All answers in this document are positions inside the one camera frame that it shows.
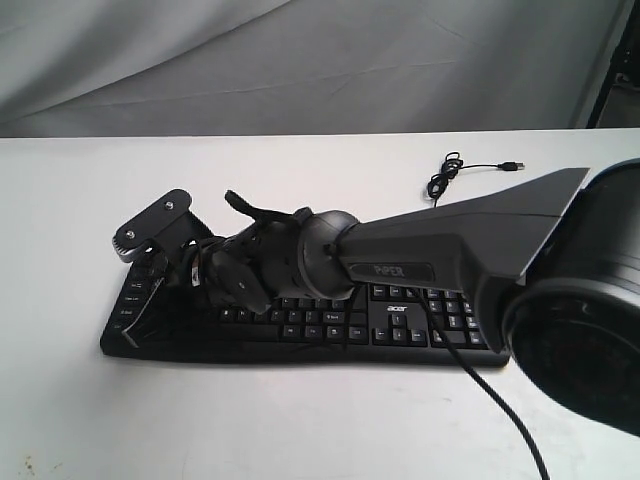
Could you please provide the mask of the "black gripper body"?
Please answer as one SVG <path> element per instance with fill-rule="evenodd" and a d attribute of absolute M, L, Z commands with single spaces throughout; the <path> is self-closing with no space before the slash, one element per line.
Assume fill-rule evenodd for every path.
<path fill-rule="evenodd" d="M 170 285 L 194 308 L 235 305 L 266 312 L 279 298 L 303 298 L 298 244 L 302 223 L 255 222 L 232 237 L 190 237 L 169 251 Z"/>

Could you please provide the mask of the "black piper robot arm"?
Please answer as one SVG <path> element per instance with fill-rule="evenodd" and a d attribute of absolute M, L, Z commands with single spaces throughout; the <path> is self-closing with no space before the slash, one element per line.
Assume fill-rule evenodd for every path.
<path fill-rule="evenodd" d="M 130 267 L 100 340 L 193 363 L 512 359 L 546 395 L 639 432 L 639 163 L 566 168 L 475 199 L 362 223 L 251 218 L 216 236 L 175 189 L 120 227 Z"/>

